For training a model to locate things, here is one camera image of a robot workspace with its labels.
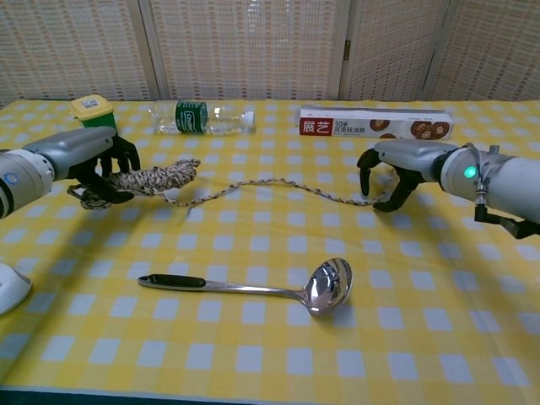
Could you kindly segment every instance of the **cookie image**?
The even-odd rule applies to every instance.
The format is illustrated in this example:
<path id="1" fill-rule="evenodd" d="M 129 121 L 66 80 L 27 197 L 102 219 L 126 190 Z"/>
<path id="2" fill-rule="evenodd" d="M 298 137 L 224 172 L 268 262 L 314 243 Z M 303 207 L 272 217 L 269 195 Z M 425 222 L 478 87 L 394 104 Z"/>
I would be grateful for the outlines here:
<path id="1" fill-rule="evenodd" d="M 370 128 L 374 131 L 382 131 L 390 125 L 390 122 L 387 120 L 371 120 Z"/>
<path id="2" fill-rule="evenodd" d="M 450 124 L 448 122 L 436 122 L 431 126 L 431 139 L 441 139 L 448 131 L 450 131 Z"/>
<path id="3" fill-rule="evenodd" d="M 417 139 L 432 139 L 433 127 L 429 121 L 415 121 L 411 125 L 411 133 Z"/>

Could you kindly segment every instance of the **yellow checkered tablecloth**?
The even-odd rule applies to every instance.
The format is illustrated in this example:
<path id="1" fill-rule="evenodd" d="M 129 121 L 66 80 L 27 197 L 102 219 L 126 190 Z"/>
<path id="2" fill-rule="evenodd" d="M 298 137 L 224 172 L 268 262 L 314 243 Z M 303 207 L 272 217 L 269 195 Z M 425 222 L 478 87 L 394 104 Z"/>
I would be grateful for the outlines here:
<path id="1" fill-rule="evenodd" d="M 148 103 L 115 106 L 143 167 L 201 159 L 182 201 L 232 181 L 283 176 L 359 196 L 356 161 L 374 141 L 304 138 L 298 101 L 256 107 L 257 133 L 153 134 Z M 452 142 L 540 158 L 540 103 L 337 103 L 443 108 Z M 2 147 L 79 127 L 61 101 L 0 111 Z M 4 386 L 249 402 L 540 402 L 540 240 L 473 222 L 473 206 L 421 185 L 392 214 L 286 186 L 246 186 L 188 211 L 158 198 L 83 210 L 70 181 L 3 219 L 0 257 L 30 296 L 0 318 Z M 145 289 L 178 273 L 298 287 L 329 257 L 354 270 L 326 320 L 291 300 Z"/>

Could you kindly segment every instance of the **green indicator light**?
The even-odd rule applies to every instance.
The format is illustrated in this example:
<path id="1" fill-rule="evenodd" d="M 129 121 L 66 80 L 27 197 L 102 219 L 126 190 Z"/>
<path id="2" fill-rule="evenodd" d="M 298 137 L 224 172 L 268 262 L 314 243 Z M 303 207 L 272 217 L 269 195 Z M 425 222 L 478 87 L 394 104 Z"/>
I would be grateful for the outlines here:
<path id="1" fill-rule="evenodd" d="M 474 166 L 469 166 L 465 169 L 465 171 L 463 172 L 463 175 L 467 178 L 467 179 L 472 179 L 475 175 L 476 175 L 476 167 Z"/>

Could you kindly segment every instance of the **stainless steel ladle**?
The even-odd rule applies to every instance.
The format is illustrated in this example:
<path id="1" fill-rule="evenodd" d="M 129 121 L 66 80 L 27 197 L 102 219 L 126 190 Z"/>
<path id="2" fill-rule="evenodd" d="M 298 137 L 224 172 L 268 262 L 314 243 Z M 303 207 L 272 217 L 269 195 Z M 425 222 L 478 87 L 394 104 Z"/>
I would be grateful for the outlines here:
<path id="1" fill-rule="evenodd" d="M 322 263 L 313 272 L 305 287 L 300 290 L 220 283 L 172 274 L 142 276 L 138 278 L 138 283 L 156 289 L 279 295 L 298 300 L 312 315 L 318 316 L 332 312 L 347 299 L 353 283 L 353 274 L 347 261 L 336 257 Z"/>

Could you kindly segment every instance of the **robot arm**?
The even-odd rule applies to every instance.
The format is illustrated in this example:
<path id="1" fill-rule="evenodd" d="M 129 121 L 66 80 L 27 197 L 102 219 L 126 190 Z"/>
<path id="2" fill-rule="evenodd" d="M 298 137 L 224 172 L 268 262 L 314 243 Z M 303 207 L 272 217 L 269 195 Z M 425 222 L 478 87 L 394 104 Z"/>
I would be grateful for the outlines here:
<path id="1" fill-rule="evenodd" d="M 399 209 L 420 183 L 438 182 L 443 191 L 476 204 L 476 221 L 500 224 L 517 239 L 540 235 L 540 161 L 499 154 L 497 146 L 485 152 L 471 143 L 458 147 L 421 140 L 379 142 L 357 164 L 364 195 L 370 191 L 371 169 L 381 162 L 393 166 L 400 181 L 390 199 L 378 202 L 375 209 Z M 489 213 L 488 207 L 524 220 Z"/>
<path id="2" fill-rule="evenodd" d="M 111 158 L 120 156 L 123 171 L 129 169 L 128 160 L 134 170 L 140 169 L 134 145 L 118 137 L 112 127 L 60 132 L 22 149 L 0 152 L 0 219 L 46 195 L 53 181 L 64 179 L 77 179 L 105 200 L 124 203 L 133 195 L 116 192 L 95 173 L 98 159 L 106 176 Z"/>

